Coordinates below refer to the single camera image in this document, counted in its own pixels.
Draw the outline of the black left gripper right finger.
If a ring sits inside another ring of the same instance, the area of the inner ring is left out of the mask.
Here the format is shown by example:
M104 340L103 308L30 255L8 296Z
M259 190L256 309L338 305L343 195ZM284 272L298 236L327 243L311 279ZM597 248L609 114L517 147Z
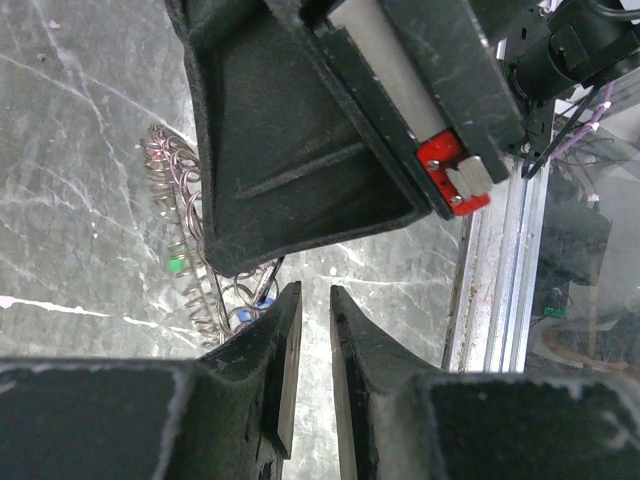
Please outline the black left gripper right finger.
M635 479L639 385L624 376L448 373L330 291L345 479Z

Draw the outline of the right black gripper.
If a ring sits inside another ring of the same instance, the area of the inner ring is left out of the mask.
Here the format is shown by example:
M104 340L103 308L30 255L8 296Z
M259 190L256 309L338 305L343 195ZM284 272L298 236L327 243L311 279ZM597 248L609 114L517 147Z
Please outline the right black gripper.
M445 219L486 207L509 176L505 149L525 137L496 56L524 9L168 2L193 103L208 263L231 277L399 229L429 213L423 197Z

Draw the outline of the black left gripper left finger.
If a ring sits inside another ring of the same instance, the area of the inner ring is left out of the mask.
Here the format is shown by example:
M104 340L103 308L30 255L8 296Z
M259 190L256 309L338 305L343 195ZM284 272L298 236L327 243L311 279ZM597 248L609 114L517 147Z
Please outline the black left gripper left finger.
M197 359L5 358L5 479L278 479L292 453L302 289Z

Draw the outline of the grey keyring disc with rings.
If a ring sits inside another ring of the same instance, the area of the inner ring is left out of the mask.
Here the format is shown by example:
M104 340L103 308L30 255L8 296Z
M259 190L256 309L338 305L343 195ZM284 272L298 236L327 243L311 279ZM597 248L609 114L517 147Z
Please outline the grey keyring disc with rings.
M278 297L284 259L230 277L215 270L204 254L201 166L194 148L161 124L149 126L141 148L155 208L174 228L170 246L185 249L184 270L172 274L184 288L189 321L204 347L217 347L244 328L237 327L240 309Z

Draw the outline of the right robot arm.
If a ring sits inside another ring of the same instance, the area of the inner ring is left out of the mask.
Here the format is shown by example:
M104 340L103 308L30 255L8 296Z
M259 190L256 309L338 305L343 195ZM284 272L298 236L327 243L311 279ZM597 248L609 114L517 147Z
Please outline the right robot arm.
M270 260L468 215L531 177L552 104L639 65L618 1L170 1L202 181L200 250Z

